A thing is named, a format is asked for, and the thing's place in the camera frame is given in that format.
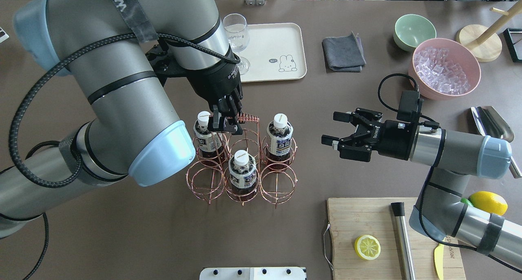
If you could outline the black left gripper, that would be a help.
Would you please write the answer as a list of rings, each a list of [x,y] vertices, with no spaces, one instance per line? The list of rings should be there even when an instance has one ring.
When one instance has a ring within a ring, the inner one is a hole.
[[[189,70],[177,62],[175,49],[171,44],[157,44],[146,53],[160,83],[164,84],[167,78],[186,77],[195,93],[209,104],[208,130],[242,135],[239,114],[243,92],[236,64],[219,60],[209,68]]]

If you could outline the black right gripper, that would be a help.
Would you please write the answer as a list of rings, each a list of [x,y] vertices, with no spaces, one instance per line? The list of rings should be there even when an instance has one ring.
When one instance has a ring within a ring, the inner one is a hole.
[[[334,121],[356,127],[356,131],[348,137],[321,136],[321,144],[339,151],[340,158],[370,162],[373,151],[402,161],[410,158],[416,133],[415,123],[394,120],[381,123],[382,112],[363,108],[357,108],[354,112],[335,111],[332,116]]]

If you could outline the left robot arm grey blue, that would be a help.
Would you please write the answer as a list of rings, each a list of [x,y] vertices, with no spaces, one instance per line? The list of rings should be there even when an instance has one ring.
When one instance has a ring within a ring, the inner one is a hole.
[[[242,133],[239,60],[215,0],[32,0],[13,26],[47,72],[11,122],[14,166],[1,173],[1,238],[93,189],[127,176],[154,185],[189,165],[195,148],[164,90],[169,77],[186,77],[208,102],[211,131]],[[96,119],[23,161],[22,117],[57,74],[75,78]]]

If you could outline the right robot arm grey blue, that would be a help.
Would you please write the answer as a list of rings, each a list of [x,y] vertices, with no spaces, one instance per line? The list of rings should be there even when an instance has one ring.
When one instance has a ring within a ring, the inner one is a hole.
[[[471,176],[500,179],[506,174],[511,161],[507,141],[420,122],[419,111],[399,112],[397,120],[382,121],[382,113],[358,108],[334,112],[332,118],[356,128],[348,137],[321,137],[341,158],[369,162],[376,151],[430,167],[412,208],[412,229],[439,243],[451,236],[462,243],[459,248],[521,272],[521,226],[462,202]]]

